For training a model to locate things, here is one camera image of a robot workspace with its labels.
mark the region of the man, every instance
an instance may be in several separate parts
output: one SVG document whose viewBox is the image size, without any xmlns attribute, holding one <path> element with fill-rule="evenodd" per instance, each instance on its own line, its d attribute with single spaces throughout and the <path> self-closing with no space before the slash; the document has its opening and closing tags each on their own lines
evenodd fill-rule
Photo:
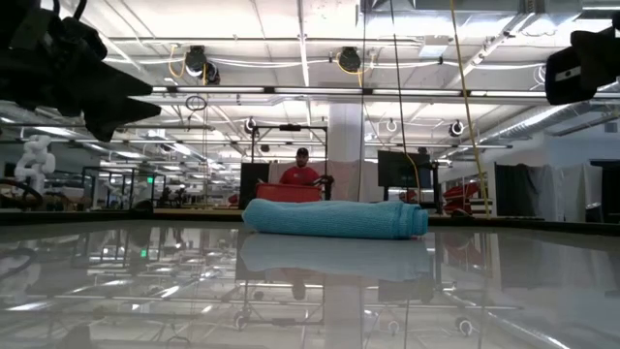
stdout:
<svg viewBox="0 0 620 349">
<path fill-rule="evenodd" d="M 295 160 L 296 166 L 282 174 L 280 184 L 312 185 L 312 182 L 319 179 L 319 174 L 306 166 L 308 164 L 308 149 L 298 149 Z"/>
</svg>

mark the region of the red container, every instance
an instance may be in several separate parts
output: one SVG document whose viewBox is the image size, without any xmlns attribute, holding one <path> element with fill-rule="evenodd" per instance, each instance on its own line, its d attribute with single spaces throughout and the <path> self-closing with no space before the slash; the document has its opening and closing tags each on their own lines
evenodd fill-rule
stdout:
<svg viewBox="0 0 620 349">
<path fill-rule="evenodd" d="M 280 203 L 309 203 L 321 200 L 321 188 L 308 185 L 261 183 L 256 197 Z"/>
</svg>

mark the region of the glossy table surface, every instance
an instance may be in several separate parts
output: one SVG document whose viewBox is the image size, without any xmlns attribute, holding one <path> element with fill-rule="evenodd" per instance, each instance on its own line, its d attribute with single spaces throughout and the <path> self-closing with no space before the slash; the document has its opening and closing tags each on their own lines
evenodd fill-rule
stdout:
<svg viewBox="0 0 620 349">
<path fill-rule="evenodd" d="M 618 348 L 620 238 L 131 220 L 0 228 L 2 348 Z"/>
</svg>

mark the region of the black cap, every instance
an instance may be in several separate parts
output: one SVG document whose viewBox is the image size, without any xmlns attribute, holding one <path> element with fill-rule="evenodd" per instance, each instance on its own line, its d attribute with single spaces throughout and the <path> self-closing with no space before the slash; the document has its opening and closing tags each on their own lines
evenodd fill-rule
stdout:
<svg viewBox="0 0 620 349">
<path fill-rule="evenodd" d="M 299 148 L 297 150 L 297 156 L 309 156 L 308 155 L 308 149 L 306 149 L 306 148 Z"/>
</svg>

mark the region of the red shirt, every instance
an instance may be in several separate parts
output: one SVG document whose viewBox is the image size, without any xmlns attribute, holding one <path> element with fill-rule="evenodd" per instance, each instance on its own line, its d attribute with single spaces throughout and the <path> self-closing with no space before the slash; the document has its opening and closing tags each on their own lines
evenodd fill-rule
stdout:
<svg viewBox="0 0 620 349">
<path fill-rule="evenodd" d="M 309 167 L 293 166 L 286 170 L 280 178 L 280 184 L 307 185 L 319 179 L 319 174 Z"/>
</svg>

